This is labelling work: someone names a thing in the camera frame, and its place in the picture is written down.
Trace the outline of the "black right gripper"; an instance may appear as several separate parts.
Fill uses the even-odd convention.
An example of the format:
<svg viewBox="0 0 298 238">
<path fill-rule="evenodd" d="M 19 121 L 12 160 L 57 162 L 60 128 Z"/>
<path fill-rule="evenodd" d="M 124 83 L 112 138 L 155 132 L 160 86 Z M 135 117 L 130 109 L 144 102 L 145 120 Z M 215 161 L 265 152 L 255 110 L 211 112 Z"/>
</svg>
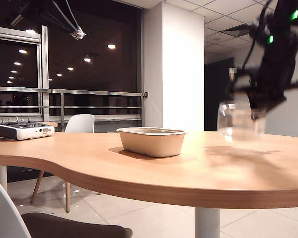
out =
<svg viewBox="0 0 298 238">
<path fill-rule="evenodd" d="M 266 112 L 286 100 L 284 91 L 298 88 L 298 81 L 292 83 L 297 52 L 266 49 L 259 67 L 237 69 L 229 92 L 246 93 L 251 119 L 265 118 Z"/>
</svg>

